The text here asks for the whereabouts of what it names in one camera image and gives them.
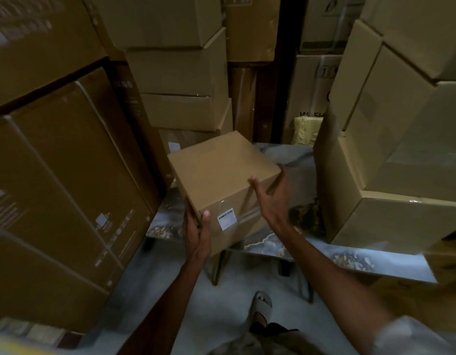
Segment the gray floor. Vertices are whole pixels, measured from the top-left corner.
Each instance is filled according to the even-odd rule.
[[[125,271],[97,329],[79,349],[61,353],[115,354],[147,315],[176,277],[185,257],[179,242],[158,240],[149,250],[148,240]],[[218,286],[214,287],[202,273],[172,353],[205,354],[239,337],[245,331],[254,293],[264,290],[273,301],[271,321],[302,330],[322,344],[327,354],[357,354],[323,302],[318,297],[313,305],[306,302],[307,284],[299,272],[294,269],[290,277],[281,277],[277,267],[277,261],[271,258],[232,253]]]

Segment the table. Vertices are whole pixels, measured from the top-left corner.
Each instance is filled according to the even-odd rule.
[[[320,221],[312,147],[268,143],[255,143],[255,147],[275,163],[286,166],[292,188],[290,222],[311,244],[338,266],[362,273],[437,283],[422,254],[398,254],[381,249],[359,249],[327,244]],[[179,190],[170,189],[146,235],[150,238],[181,240],[184,209]],[[292,256],[269,227],[250,235],[227,250],[293,261]],[[222,264],[226,261],[225,257],[224,251],[218,258],[216,269],[213,270],[214,284],[218,283]]]

